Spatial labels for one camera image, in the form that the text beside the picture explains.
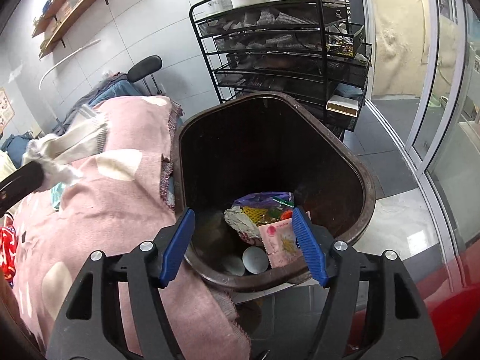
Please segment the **upper wooden wall shelf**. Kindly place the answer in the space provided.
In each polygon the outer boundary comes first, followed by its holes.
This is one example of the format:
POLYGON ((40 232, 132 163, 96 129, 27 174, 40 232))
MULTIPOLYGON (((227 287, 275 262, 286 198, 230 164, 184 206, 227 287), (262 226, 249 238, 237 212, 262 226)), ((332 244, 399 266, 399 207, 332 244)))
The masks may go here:
POLYGON ((48 0, 44 7, 42 8, 42 14, 34 20, 32 37, 35 38, 37 35, 44 33, 47 29, 50 21, 56 19, 56 14, 59 12, 61 6, 67 0, 48 0))

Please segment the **pink polka dot bedspread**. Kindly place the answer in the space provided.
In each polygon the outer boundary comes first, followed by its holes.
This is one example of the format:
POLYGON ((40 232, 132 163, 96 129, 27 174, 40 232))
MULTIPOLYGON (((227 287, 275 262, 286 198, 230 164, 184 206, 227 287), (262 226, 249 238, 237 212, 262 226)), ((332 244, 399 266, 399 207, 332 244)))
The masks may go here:
MULTIPOLYGON (((107 121, 103 152, 74 162, 82 177, 59 206, 50 192, 32 193, 15 215, 19 246, 8 301, 42 348, 92 252, 126 253, 176 220, 167 179, 179 106, 164 96, 126 96, 95 111, 107 121)), ((209 289, 188 265, 160 296, 187 359, 250 358, 231 297, 209 289)))

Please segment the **yellow foam fruit net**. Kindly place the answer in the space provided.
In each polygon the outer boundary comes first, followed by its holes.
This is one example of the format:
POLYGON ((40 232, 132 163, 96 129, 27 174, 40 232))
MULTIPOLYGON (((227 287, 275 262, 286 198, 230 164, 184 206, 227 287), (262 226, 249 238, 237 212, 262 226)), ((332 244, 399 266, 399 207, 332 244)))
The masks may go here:
POLYGON ((268 222, 267 215, 269 210, 266 208, 255 208, 245 205, 241 210, 256 226, 261 226, 268 222))

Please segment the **crumpled white tissue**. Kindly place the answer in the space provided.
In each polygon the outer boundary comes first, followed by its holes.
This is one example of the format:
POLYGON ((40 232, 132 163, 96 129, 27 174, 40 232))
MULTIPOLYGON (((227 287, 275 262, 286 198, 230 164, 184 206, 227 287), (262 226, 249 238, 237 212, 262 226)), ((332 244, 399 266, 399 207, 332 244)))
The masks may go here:
POLYGON ((239 236, 247 240, 261 238, 258 227, 238 205, 224 211, 224 220, 239 236))

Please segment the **black round stool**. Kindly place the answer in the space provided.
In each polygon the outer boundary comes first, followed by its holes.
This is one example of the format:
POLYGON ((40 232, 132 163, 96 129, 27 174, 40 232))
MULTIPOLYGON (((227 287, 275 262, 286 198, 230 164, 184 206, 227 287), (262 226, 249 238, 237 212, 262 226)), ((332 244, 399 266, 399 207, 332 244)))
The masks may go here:
POLYGON ((130 83, 135 84, 137 82, 142 82, 145 86, 148 94, 161 95, 163 92, 160 89, 160 86, 157 84, 157 81, 154 77, 154 74, 158 72, 163 66, 162 58, 159 55, 150 55, 138 63, 135 63, 134 66, 127 72, 127 79, 130 83), (151 77, 151 81, 154 85, 155 92, 152 92, 146 77, 151 77))

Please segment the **pink snack wrapper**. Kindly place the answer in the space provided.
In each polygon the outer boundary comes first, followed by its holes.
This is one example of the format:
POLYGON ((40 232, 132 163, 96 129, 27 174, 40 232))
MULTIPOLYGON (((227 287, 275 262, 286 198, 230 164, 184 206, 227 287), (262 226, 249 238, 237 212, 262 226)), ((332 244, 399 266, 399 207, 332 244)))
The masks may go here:
POLYGON ((303 256, 296 242, 292 219, 261 225, 259 233, 272 268, 285 267, 303 256))

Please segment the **blue massage bed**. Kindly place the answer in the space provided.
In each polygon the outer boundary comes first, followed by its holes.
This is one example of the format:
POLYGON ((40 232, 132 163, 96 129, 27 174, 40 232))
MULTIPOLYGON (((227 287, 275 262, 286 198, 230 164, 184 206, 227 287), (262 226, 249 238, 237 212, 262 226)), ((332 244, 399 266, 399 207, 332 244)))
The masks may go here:
MULTIPOLYGON (((72 124, 82 106, 94 108, 101 102, 111 98, 142 95, 143 93, 137 86, 128 81, 126 73, 117 73, 109 76, 99 82, 88 94, 81 97, 72 106, 66 113, 65 118, 54 127, 53 133, 59 136, 63 135, 72 124)), ((29 132, 21 135, 11 134, 1 142, 1 151, 7 153, 14 166, 19 168, 27 145, 32 139, 33 135, 29 132)))

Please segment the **purple plastic bag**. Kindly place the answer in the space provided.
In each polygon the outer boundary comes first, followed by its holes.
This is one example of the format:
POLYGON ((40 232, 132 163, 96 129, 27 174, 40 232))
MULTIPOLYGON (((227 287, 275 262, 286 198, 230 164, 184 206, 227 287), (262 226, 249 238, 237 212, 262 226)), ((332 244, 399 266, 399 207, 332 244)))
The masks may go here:
POLYGON ((269 209, 273 207, 293 207, 294 195, 286 192, 262 192, 251 193, 239 197, 233 202, 233 206, 269 209))

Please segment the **white curved floor lamp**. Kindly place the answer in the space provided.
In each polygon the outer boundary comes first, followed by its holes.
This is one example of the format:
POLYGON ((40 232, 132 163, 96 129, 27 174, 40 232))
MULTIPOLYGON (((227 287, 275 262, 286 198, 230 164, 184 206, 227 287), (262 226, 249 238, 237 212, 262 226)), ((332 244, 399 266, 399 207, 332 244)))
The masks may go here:
POLYGON ((84 50, 87 50, 89 47, 93 47, 95 45, 97 45, 98 43, 101 42, 101 39, 94 39, 93 41, 91 41, 90 43, 87 43, 86 45, 76 49, 75 51, 73 51, 70 55, 67 55, 65 58, 61 59, 58 63, 55 63, 54 66, 52 66, 49 70, 47 70, 43 76, 41 77, 39 83, 38 83, 38 90, 41 91, 41 88, 42 88, 42 85, 43 85, 43 82, 44 80, 49 76, 49 74, 51 74, 56 68, 58 68, 59 66, 61 66, 63 63, 66 63, 67 61, 69 61, 70 59, 72 59, 73 57, 77 56, 78 54, 80 54, 80 52, 84 51, 84 50))

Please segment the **dark brown trash bin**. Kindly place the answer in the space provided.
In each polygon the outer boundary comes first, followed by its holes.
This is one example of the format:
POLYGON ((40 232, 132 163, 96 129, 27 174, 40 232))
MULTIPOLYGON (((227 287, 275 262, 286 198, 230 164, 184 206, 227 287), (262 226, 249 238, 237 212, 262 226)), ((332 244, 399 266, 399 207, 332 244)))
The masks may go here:
POLYGON ((188 119, 172 147, 175 209, 197 220, 185 260, 205 282, 252 293, 304 281, 303 259, 258 275, 235 276, 222 258, 247 247, 223 212, 239 197, 293 194, 312 222, 349 245, 373 216, 376 191, 367 167, 306 108, 278 92, 231 100, 188 119))

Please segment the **red patterned cloth bundle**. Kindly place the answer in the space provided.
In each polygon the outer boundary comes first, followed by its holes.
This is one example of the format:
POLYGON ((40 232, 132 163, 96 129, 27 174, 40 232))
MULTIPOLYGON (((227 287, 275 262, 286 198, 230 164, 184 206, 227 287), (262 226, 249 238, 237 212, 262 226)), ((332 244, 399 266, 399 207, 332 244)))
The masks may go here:
POLYGON ((16 276, 16 251, 19 239, 13 226, 1 227, 0 263, 5 281, 12 287, 16 276))

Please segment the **wall poster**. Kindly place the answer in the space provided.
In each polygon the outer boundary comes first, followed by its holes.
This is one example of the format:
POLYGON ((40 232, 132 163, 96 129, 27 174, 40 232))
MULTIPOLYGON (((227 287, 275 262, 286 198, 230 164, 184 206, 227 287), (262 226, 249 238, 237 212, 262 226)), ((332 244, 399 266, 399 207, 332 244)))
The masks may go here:
POLYGON ((0 88, 0 128, 1 131, 13 120, 15 111, 4 88, 0 88))

